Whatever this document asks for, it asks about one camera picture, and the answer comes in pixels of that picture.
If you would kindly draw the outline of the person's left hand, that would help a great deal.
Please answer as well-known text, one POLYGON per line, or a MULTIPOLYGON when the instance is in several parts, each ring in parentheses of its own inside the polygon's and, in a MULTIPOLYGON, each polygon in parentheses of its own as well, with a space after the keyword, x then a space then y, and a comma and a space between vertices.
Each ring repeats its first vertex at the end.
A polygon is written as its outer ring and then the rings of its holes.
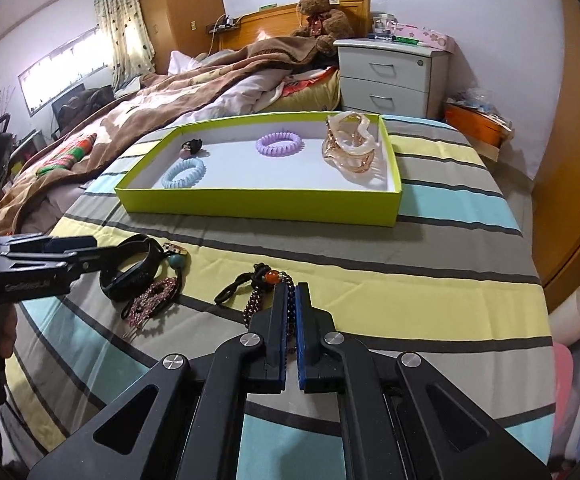
POLYGON ((18 315, 14 304, 0 304, 0 357, 9 359, 17 340, 18 315))

